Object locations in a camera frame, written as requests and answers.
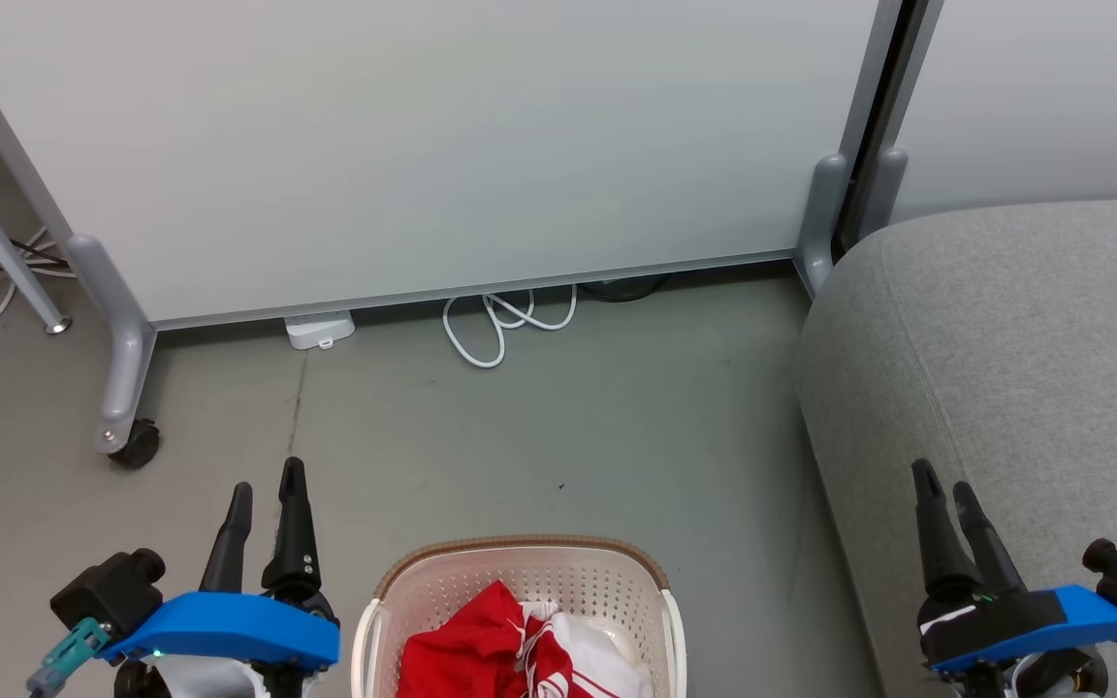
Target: black wheel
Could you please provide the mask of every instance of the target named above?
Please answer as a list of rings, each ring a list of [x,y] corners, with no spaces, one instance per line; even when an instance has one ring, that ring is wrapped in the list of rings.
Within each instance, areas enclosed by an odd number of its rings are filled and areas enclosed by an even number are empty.
[[[114,453],[108,453],[111,460],[123,467],[137,469],[145,466],[157,455],[161,444],[161,432],[154,426],[154,420],[133,420],[128,441]]]

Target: brown basket rim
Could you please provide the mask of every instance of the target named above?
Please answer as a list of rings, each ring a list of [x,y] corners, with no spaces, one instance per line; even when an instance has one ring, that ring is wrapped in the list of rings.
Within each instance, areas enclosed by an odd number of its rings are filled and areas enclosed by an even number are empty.
[[[385,573],[382,582],[378,584],[378,590],[373,592],[373,599],[378,601],[385,599],[385,593],[390,591],[391,584],[394,584],[394,580],[399,579],[400,574],[403,574],[403,570],[408,570],[408,567],[416,565],[420,561],[449,553],[494,551],[494,548],[503,547],[589,547],[599,548],[599,551],[622,553],[626,556],[632,557],[633,561],[639,562],[640,566],[643,566],[648,571],[649,576],[658,584],[658,591],[670,591],[670,580],[666,579],[666,573],[661,571],[661,565],[655,562],[648,553],[630,543],[615,538],[599,538],[599,536],[593,535],[527,534],[490,535],[487,538],[461,538],[459,541],[436,543],[417,548],[417,551],[408,553],[402,560],[395,562],[389,573]]]

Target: white plastic basket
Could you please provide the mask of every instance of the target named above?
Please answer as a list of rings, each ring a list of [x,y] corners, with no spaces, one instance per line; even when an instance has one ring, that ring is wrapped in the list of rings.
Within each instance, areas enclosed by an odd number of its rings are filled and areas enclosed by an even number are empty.
[[[687,647],[666,574],[638,547],[608,538],[516,535],[422,547],[385,574],[351,647],[353,698],[394,698],[403,643],[436,630],[494,580],[519,601],[615,622],[649,667],[656,698],[686,698]]]

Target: teal connector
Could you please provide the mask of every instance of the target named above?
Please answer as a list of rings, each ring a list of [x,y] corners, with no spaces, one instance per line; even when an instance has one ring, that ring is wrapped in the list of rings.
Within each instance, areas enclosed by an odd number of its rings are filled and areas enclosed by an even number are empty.
[[[84,619],[40,661],[26,681],[30,698],[54,698],[84,662],[111,643],[111,635],[94,619]]]

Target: whiteboard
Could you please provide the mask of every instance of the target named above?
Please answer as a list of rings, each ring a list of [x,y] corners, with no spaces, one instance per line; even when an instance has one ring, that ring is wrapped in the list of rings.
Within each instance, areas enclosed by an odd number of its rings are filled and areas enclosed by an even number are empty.
[[[945,0],[891,218],[1117,198],[1117,3]]]
[[[154,322],[789,250],[873,0],[0,0],[0,109]]]

